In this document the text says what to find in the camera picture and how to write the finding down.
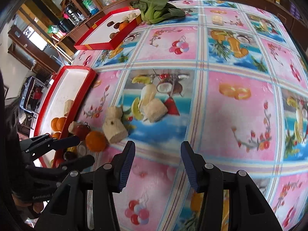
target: bok choy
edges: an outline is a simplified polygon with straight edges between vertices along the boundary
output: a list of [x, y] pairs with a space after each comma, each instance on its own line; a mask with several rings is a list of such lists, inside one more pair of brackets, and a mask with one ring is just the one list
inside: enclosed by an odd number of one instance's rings
[[156, 24], [166, 19], [176, 19], [185, 16], [180, 8], [168, 3], [169, 0], [137, 0], [131, 1], [133, 8], [141, 11], [141, 19], [147, 24]]

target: metal screw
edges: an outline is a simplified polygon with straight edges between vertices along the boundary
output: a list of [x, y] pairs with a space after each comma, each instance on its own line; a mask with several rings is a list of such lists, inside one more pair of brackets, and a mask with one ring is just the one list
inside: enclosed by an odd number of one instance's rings
[[212, 168], [214, 167], [214, 165], [211, 164], [211, 163], [206, 163], [204, 166], [205, 166], [205, 168], [207, 168], [207, 169], [212, 169]]
[[106, 164], [103, 166], [103, 168], [104, 168], [105, 170], [108, 170], [108, 169], [111, 169], [111, 168], [112, 168], [112, 165], [111, 165], [110, 163], [106, 163]]
[[240, 171], [238, 172], [238, 174], [239, 174], [240, 176], [246, 176], [246, 175], [247, 175], [247, 173], [246, 173], [244, 170], [240, 170]]
[[71, 177], [75, 177], [75, 176], [77, 176], [77, 175], [78, 175], [78, 171], [76, 171], [76, 170], [70, 172], [70, 176], [71, 176]]

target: white wall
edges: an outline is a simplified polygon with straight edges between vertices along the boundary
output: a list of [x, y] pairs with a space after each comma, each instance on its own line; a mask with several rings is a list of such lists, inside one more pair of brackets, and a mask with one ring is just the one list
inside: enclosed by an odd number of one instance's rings
[[0, 34], [0, 69], [3, 83], [9, 87], [7, 98], [17, 96], [25, 77], [31, 75], [27, 67], [7, 52], [9, 42], [11, 42], [7, 32], [11, 25], [12, 23], [7, 23]]

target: kiwi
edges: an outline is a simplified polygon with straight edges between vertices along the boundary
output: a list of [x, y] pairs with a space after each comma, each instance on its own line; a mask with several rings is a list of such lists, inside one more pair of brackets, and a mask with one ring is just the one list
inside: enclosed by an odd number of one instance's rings
[[109, 36], [110, 39], [112, 39], [113, 37], [115, 37], [115, 35], [116, 35], [116, 33], [111, 33], [110, 36]]
[[114, 21], [108, 22], [108, 23], [107, 23], [107, 27], [110, 27], [110, 26], [112, 26], [113, 24], [114, 24]]
[[120, 23], [119, 22], [117, 22], [116, 24], [114, 24], [114, 26], [113, 26], [115, 29], [118, 29], [119, 27], [120, 27]]

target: patterned tablecloth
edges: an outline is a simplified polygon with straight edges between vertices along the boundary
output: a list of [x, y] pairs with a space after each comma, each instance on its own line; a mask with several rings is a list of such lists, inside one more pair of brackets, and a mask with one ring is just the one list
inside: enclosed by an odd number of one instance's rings
[[[77, 120], [101, 130], [106, 108], [122, 105], [127, 140], [136, 143], [127, 186], [114, 195], [121, 228], [193, 230], [202, 196], [190, 189], [180, 159], [188, 140], [221, 170], [246, 170], [288, 230], [308, 206], [308, 80], [300, 54], [266, 11], [216, 0], [172, 4], [185, 19], [142, 23], [116, 50], [81, 51], [73, 63], [98, 73]], [[169, 109], [156, 123], [138, 120], [132, 108], [135, 100], [147, 104], [149, 93]], [[127, 140], [96, 154], [92, 169]], [[224, 206], [222, 230], [228, 192]]]

